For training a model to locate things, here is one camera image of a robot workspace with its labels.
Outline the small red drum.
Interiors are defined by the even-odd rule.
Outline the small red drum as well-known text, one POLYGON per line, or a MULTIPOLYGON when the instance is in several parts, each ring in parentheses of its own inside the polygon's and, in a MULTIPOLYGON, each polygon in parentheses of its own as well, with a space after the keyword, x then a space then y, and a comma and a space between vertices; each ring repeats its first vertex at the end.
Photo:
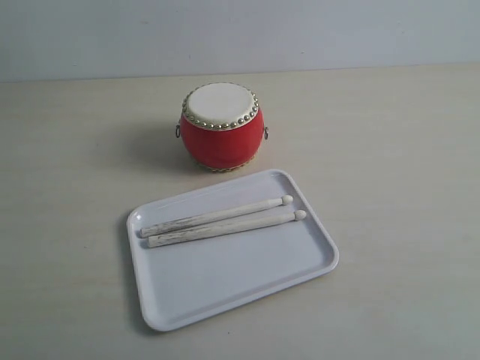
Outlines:
POLYGON ((199 165, 227 172, 255 157, 269 129, 253 91, 233 82, 213 82, 184 98, 175 136, 199 165))

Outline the white wooden drumstick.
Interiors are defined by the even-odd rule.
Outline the white wooden drumstick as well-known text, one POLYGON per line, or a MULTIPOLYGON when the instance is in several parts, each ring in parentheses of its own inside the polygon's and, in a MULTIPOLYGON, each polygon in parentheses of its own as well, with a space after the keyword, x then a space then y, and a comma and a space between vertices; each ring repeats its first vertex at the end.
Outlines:
POLYGON ((289 214, 280 214, 250 220, 234 220, 221 225, 204 226, 196 229, 149 236, 147 239, 147 246, 149 248, 156 248, 182 242, 190 242, 233 233, 241 233, 250 230, 262 229, 265 227, 273 227, 288 223, 290 221, 302 221, 306 217, 307 212, 305 210, 296 210, 289 214))
POLYGON ((292 195, 283 195, 276 199, 266 199, 259 202, 253 202, 235 208, 228 208, 220 211, 212 211, 205 214, 198 214, 191 217, 184 217, 176 220, 158 223, 152 226, 143 227, 139 230, 139 237, 146 239, 149 236, 157 236, 176 230, 183 230, 189 227, 209 224, 215 221, 235 218, 242 215, 248 215, 254 212, 261 212, 273 209, 278 206, 287 206, 293 202, 292 195))

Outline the white plastic tray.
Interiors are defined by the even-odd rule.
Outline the white plastic tray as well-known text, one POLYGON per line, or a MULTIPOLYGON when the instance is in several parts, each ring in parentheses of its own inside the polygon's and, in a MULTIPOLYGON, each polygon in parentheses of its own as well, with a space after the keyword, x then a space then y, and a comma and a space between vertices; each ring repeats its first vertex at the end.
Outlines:
POLYGON ((332 271, 338 248, 293 180, 268 169, 146 203, 128 216, 127 234, 146 324, 167 332, 332 271), (140 230, 154 224, 290 195, 270 215, 306 212, 280 226, 149 248, 140 230))

